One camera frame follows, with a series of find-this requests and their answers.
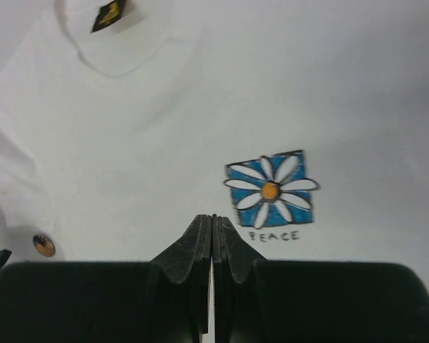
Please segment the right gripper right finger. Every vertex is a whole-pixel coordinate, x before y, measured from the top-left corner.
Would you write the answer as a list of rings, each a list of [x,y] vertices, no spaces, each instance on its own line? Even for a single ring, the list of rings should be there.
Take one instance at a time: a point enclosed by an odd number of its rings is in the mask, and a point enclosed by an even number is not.
[[[429,342],[429,294],[400,264],[269,260],[212,218],[216,342]]]

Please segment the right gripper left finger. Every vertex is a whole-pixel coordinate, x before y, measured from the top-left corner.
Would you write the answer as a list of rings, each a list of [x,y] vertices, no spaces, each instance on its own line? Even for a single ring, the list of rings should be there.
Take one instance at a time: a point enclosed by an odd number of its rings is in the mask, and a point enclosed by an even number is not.
[[[0,342],[201,342],[212,218],[148,262],[21,262],[0,269]]]

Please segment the round orange blue brooch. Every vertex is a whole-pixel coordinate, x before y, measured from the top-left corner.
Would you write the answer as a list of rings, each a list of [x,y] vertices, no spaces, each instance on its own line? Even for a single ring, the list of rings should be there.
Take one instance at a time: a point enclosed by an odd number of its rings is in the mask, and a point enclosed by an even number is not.
[[[32,237],[35,250],[43,257],[52,258],[56,255],[56,246],[53,241],[44,234],[35,234]]]

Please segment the white t-shirt with flower print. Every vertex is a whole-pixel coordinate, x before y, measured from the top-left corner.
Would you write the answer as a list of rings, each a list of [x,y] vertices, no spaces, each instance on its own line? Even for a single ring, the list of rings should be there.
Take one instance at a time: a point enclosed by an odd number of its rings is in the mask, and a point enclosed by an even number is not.
[[[147,260],[198,214],[429,290],[429,1],[53,1],[0,71],[0,249]]]

